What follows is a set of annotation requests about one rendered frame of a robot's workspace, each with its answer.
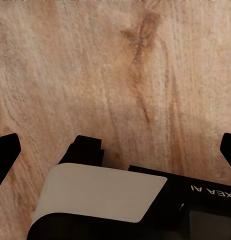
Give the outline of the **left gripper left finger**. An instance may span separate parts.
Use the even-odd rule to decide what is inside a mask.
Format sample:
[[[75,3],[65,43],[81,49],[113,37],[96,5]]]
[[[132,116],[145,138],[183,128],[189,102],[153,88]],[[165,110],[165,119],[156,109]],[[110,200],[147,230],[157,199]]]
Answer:
[[[0,185],[20,152],[20,140],[16,133],[0,137]]]

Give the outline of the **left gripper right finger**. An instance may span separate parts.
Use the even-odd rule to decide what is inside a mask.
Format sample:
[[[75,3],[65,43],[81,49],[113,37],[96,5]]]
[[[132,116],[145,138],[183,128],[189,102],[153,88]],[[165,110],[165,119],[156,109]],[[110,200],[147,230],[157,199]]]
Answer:
[[[220,151],[231,166],[231,133],[224,133],[221,140]]]

